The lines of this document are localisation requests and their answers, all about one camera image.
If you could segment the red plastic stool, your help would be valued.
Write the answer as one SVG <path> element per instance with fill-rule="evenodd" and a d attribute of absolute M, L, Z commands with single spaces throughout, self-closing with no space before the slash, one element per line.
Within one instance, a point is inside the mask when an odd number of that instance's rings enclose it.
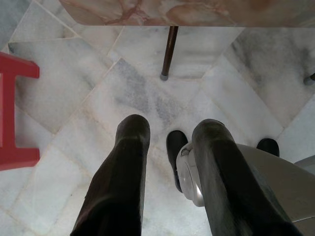
<path fill-rule="evenodd" d="M 15 81 L 17 76 L 38 79 L 33 61 L 0 52 L 0 171 L 35 166 L 37 148 L 19 148 L 15 142 Z"/>

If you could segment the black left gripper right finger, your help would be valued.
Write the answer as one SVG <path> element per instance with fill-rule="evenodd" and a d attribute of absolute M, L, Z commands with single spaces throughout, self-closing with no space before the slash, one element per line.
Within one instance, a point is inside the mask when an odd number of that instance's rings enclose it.
<path fill-rule="evenodd" d="M 212 236 L 303 236 L 273 192 L 263 191 L 224 124 L 201 121 L 192 147 Z"/>

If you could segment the dark metal table leg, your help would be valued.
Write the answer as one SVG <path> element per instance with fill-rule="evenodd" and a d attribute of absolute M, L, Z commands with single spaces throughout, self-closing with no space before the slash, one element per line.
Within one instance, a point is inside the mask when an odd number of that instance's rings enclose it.
<path fill-rule="evenodd" d="M 167 44 L 166 44 L 166 49 L 165 49 L 165 54 L 164 54 L 164 60 L 163 60 L 161 74 L 160 74 L 160 79 L 162 81 L 168 80 L 170 65 L 172 62 L 173 53 L 174 53 L 175 44 L 176 44 L 176 39 L 177 39 L 177 34 L 178 34 L 178 29 L 179 29 L 178 26 L 170 26 L 169 27 L 169 33 L 168 33 L 168 39 L 167 39 Z"/>

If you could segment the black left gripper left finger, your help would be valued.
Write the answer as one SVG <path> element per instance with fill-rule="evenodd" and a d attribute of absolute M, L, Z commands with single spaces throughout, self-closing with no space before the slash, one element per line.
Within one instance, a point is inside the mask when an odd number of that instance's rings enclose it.
<path fill-rule="evenodd" d="M 70 236 L 141 236 L 149 145 L 150 126 L 143 116 L 120 122 Z"/>

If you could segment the marble pattern table board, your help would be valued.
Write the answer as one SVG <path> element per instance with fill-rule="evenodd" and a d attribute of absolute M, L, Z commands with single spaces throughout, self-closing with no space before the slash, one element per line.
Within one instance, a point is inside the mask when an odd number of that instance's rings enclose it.
<path fill-rule="evenodd" d="M 315 28 L 315 0 L 59 0 L 88 26 Z"/>

